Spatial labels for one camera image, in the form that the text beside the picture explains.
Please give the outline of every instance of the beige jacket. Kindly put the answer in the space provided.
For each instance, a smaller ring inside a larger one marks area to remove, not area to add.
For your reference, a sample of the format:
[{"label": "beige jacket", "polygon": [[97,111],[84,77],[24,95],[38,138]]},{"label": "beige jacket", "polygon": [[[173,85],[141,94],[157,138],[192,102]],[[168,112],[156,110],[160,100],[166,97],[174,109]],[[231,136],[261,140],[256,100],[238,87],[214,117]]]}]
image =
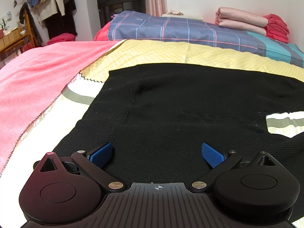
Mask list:
[{"label": "beige jacket", "polygon": [[58,5],[61,15],[64,16],[65,11],[63,0],[45,0],[38,7],[34,8],[34,14],[40,24],[42,24],[42,21],[44,21],[45,19],[58,13],[56,3]]}]

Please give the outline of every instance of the folded light pink quilt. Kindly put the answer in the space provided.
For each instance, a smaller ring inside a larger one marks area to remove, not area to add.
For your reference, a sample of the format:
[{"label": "folded light pink quilt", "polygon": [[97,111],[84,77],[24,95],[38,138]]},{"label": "folded light pink quilt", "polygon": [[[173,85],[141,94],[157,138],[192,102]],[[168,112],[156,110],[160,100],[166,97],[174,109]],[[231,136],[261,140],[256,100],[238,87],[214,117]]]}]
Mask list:
[{"label": "folded light pink quilt", "polygon": [[239,10],[231,7],[219,7],[215,13],[216,19],[229,19],[234,21],[242,21],[248,24],[265,27],[268,19],[255,13]]},{"label": "folded light pink quilt", "polygon": [[215,24],[220,27],[227,27],[231,29],[255,32],[261,35],[266,36],[266,30],[262,27],[254,26],[245,22],[241,21],[232,21],[228,19],[216,19]]},{"label": "folded light pink quilt", "polygon": [[0,176],[27,126],[77,73],[115,43],[56,43],[26,51],[0,70]]}]

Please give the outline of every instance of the plaid quilt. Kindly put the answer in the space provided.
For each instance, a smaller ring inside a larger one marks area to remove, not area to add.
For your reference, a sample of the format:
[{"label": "plaid quilt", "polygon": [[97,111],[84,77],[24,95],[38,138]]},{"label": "plaid quilt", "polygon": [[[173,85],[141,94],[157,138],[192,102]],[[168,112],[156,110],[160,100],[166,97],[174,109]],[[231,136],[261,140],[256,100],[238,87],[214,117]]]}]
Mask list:
[{"label": "plaid quilt", "polygon": [[219,27],[198,20],[123,11],[114,16],[108,31],[108,40],[122,39],[188,42],[229,48],[304,67],[304,53],[295,44],[285,44],[257,33]]}]

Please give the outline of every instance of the glass pane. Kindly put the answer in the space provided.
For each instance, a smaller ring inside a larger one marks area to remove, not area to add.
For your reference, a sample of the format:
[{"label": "glass pane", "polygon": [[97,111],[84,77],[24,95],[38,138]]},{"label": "glass pane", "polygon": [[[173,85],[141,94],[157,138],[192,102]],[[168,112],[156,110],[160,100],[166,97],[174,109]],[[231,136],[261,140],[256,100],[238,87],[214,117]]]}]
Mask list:
[{"label": "glass pane", "polygon": [[116,3],[110,6],[105,6],[105,17],[107,22],[111,21],[111,16],[116,13],[121,13],[125,10],[130,11],[137,11],[141,13],[146,12],[146,0],[137,0],[137,1],[131,1],[131,2],[124,2],[124,3]]}]

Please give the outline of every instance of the blue textured pad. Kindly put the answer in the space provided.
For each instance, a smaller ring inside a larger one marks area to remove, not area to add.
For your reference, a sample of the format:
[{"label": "blue textured pad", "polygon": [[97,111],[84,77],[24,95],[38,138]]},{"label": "blue textured pad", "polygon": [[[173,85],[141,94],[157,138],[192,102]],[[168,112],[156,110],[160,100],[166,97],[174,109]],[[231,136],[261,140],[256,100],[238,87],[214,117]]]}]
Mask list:
[{"label": "blue textured pad", "polygon": [[219,153],[206,143],[202,144],[202,156],[212,168],[217,167],[225,160],[223,154]]},{"label": "blue textured pad", "polygon": [[113,148],[111,143],[106,144],[101,149],[97,150],[90,155],[89,160],[97,165],[99,168],[102,168],[112,157]]}]

